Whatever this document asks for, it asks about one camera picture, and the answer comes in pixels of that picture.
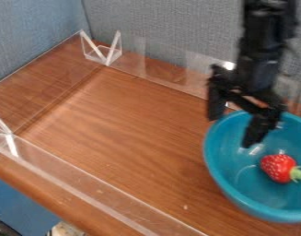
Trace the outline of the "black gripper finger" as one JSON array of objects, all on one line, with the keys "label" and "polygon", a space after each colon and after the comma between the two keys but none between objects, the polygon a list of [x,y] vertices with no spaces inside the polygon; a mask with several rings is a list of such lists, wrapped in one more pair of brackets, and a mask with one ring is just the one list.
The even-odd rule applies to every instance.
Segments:
[{"label": "black gripper finger", "polygon": [[279,115],[263,116],[254,114],[251,116],[242,143],[244,148],[250,148],[252,145],[263,141],[270,131],[278,128],[279,120]]},{"label": "black gripper finger", "polygon": [[227,96],[218,88],[208,90],[208,119],[211,121],[222,118],[227,107]]}]

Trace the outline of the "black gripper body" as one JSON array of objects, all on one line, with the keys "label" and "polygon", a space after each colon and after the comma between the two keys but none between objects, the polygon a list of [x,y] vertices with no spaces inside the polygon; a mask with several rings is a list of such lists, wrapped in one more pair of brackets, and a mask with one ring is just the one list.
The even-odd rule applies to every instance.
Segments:
[{"label": "black gripper body", "polygon": [[263,58],[239,56],[238,65],[232,70],[212,64],[208,90],[219,89],[228,101],[252,115],[282,116],[287,105],[274,89],[280,63],[282,58],[274,54]]}]

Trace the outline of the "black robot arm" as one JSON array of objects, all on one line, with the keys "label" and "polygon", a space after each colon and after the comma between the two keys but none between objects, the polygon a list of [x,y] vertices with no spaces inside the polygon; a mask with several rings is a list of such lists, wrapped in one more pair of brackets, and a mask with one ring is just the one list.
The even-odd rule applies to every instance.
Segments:
[{"label": "black robot arm", "polygon": [[260,143],[287,111],[274,91],[288,41],[298,27],[298,0],[243,0],[244,32],[236,67],[212,66],[208,79],[208,119],[219,119],[231,101],[252,114],[242,146]]}]

